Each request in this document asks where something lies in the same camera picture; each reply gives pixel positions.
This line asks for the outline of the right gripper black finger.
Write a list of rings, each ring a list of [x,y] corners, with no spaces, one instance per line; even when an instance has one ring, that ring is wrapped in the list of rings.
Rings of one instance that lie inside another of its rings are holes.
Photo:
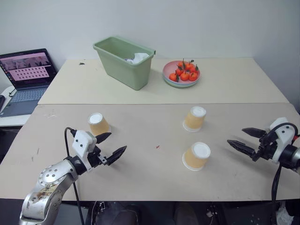
[[[263,138],[267,134],[265,130],[254,128],[254,127],[243,128],[242,131],[252,137],[256,137],[259,139]]]
[[[248,155],[249,157],[253,157],[255,154],[255,150],[246,144],[236,141],[236,140],[227,140],[230,146],[232,146],[234,149],[236,149],[239,152],[242,152],[245,155]]]

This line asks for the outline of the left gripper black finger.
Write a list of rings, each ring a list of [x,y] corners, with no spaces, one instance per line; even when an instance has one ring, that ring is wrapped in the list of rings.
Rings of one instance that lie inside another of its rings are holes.
[[[106,132],[106,133],[102,133],[100,135],[95,136],[96,144],[99,144],[99,143],[105,141],[111,134],[112,134],[111,132]]]
[[[117,161],[121,157],[121,155],[125,152],[126,148],[127,148],[127,146],[123,146],[123,147],[118,148],[116,151],[114,151],[112,153],[112,155],[106,159],[107,165],[111,165],[115,161]]]

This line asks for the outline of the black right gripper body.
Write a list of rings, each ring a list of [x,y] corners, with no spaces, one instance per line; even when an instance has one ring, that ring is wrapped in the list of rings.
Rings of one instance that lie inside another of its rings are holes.
[[[263,138],[259,139],[260,145],[258,151],[253,155],[252,160],[257,161],[259,158],[269,160],[273,158],[273,155],[277,149],[278,135],[275,131],[270,131]]]

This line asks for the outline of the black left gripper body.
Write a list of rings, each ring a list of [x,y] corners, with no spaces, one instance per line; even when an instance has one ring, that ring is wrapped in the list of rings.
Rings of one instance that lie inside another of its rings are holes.
[[[87,159],[92,168],[95,168],[99,165],[107,165],[108,160],[106,157],[102,156],[101,149],[97,146],[94,147],[94,150],[88,153]]]

